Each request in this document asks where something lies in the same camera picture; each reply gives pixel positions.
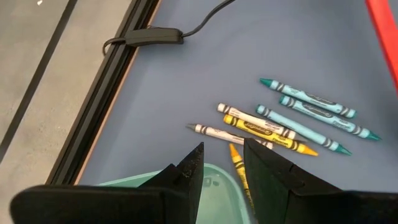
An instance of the black cable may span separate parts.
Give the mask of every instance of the black cable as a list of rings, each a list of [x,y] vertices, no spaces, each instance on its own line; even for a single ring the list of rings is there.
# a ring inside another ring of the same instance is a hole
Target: black cable
[[[223,1],[221,4],[216,6],[213,10],[211,10],[211,12],[209,12],[209,14],[203,20],[203,22],[201,24],[199,24],[199,26],[194,28],[191,32],[187,32],[186,34],[182,34],[182,37],[189,37],[189,36],[199,32],[199,30],[201,30],[206,25],[206,23],[210,20],[210,18],[212,18],[218,11],[222,10],[225,6],[231,4],[234,1],[235,0],[225,0],[225,1]]]
[[[209,12],[209,14],[207,14],[207,16],[204,18],[204,20],[201,22],[201,24],[199,24],[199,26],[197,26],[196,28],[194,28],[192,31],[187,32],[185,34],[181,35],[181,38],[184,37],[189,37],[193,34],[196,34],[197,32],[199,32],[199,30],[201,30],[206,23],[220,10],[222,10],[224,7],[226,7],[227,5],[231,4],[232,2],[234,2],[235,0],[225,0],[222,3],[220,3],[218,6],[216,6],[213,10],[211,10]],[[107,40],[104,45],[102,46],[102,53],[106,54],[106,47],[109,44],[125,44],[126,43],[126,38],[124,37],[115,37],[112,39]]]
[[[124,44],[125,42],[126,42],[126,39],[124,37],[114,37],[112,39],[105,41],[104,45],[102,46],[102,54],[104,56],[106,55],[106,47],[109,44]]]

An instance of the gray floor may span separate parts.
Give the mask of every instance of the gray floor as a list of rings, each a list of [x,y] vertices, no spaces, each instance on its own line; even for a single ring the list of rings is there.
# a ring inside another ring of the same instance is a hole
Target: gray floor
[[[43,184],[129,0],[78,0],[15,138],[0,164],[0,223],[9,201]],[[23,97],[67,0],[0,1],[0,138]]]

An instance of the blue crayon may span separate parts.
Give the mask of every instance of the blue crayon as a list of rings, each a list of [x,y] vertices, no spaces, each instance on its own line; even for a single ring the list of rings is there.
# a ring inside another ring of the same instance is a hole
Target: blue crayon
[[[301,113],[307,114],[315,119],[323,121],[326,124],[330,124],[334,127],[343,129],[344,131],[347,131],[351,134],[355,134],[361,138],[380,140],[380,137],[371,132],[369,129],[359,127],[349,121],[340,119],[331,113],[314,107],[313,105],[302,103],[301,101],[295,100],[288,96],[282,96],[279,100],[279,103],[289,108],[293,108]]]
[[[279,123],[280,125],[290,128],[296,133],[301,134],[303,137],[315,143],[318,143],[321,146],[324,146],[334,152],[340,152],[343,154],[347,154],[349,156],[352,155],[352,153],[349,152],[349,150],[345,149],[338,142],[326,138],[323,135],[316,133],[315,131],[305,127],[304,125],[292,121],[291,119],[285,118],[284,116],[266,108],[265,106],[257,105],[256,112],[260,115],[265,116],[266,118],[269,118],[270,120],[275,121],[276,123]]]
[[[260,82],[268,86],[271,90],[276,90],[281,93],[285,93],[286,95],[293,96],[307,103],[319,106],[325,110],[334,112],[336,114],[340,114],[346,118],[354,118],[356,115],[356,111],[353,109],[350,109],[346,106],[340,105],[338,103],[329,100],[325,100],[323,98],[320,98],[319,96],[306,93],[302,90],[296,90],[295,88],[280,83],[278,81],[260,78]]]

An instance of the blue table surface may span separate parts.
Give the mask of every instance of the blue table surface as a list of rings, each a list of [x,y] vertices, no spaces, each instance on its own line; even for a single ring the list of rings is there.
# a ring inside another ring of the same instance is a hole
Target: blue table surface
[[[191,31],[220,2],[163,0],[152,25]],[[398,2],[391,7],[397,12]],[[281,94],[261,85],[260,77],[356,109],[353,121],[383,140],[360,139],[281,106]],[[366,5],[354,0],[236,0],[183,45],[141,47],[80,184],[163,169],[201,141],[205,162],[239,182],[228,143],[185,127],[200,123],[252,136],[224,124],[220,102],[248,113],[263,104],[342,143],[352,156],[312,142],[318,157],[275,147],[341,189],[398,190],[396,91]]]

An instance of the cable clip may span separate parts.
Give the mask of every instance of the cable clip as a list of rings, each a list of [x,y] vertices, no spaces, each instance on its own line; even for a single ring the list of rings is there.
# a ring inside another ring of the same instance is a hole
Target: cable clip
[[[182,32],[174,28],[149,27],[130,30],[124,36],[126,45],[140,47],[152,44],[183,44]]]

